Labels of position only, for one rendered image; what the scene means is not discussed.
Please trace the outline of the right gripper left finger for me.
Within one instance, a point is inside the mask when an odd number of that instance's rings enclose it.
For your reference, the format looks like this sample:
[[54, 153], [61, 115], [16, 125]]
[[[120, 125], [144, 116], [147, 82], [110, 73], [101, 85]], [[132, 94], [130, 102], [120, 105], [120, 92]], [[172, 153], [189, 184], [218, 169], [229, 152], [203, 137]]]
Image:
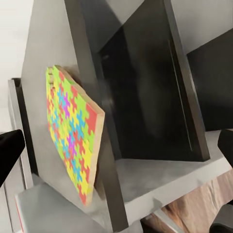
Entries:
[[25, 149], [21, 129], [0, 133], [0, 187]]

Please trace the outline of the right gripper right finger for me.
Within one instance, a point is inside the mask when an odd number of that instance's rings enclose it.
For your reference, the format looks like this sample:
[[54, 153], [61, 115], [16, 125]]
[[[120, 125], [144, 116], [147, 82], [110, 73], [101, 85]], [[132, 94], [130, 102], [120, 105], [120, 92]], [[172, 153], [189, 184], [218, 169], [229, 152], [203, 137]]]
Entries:
[[233, 131], [222, 129], [217, 145], [233, 167]]

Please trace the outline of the jigsaw puzzle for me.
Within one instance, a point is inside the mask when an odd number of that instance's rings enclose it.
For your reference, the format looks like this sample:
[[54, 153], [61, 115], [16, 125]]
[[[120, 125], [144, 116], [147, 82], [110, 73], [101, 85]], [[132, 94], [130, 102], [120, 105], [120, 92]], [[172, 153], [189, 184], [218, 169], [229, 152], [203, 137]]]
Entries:
[[105, 112], [60, 66], [46, 70], [49, 131], [84, 206], [91, 205]]

